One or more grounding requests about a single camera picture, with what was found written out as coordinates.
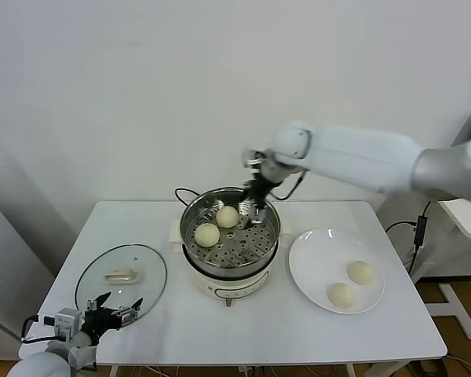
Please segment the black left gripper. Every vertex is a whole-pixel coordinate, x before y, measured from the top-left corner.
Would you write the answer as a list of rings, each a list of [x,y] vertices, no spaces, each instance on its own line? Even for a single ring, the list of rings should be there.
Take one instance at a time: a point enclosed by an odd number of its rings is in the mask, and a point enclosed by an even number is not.
[[[82,331],[90,338],[100,338],[109,330],[124,328],[139,317],[143,298],[136,300],[129,307],[120,307],[116,314],[113,314],[113,309],[101,308],[110,295],[111,292],[109,291],[97,296],[95,299],[88,300],[86,303]]]

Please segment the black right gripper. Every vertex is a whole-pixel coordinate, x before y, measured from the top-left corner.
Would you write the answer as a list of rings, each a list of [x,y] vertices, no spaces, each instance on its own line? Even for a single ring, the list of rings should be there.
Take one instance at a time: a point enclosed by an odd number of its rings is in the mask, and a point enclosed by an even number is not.
[[[243,201],[239,203],[240,229],[248,229],[254,224],[261,224],[266,217],[266,197],[277,186],[261,174],[254,174],[243,189]]]

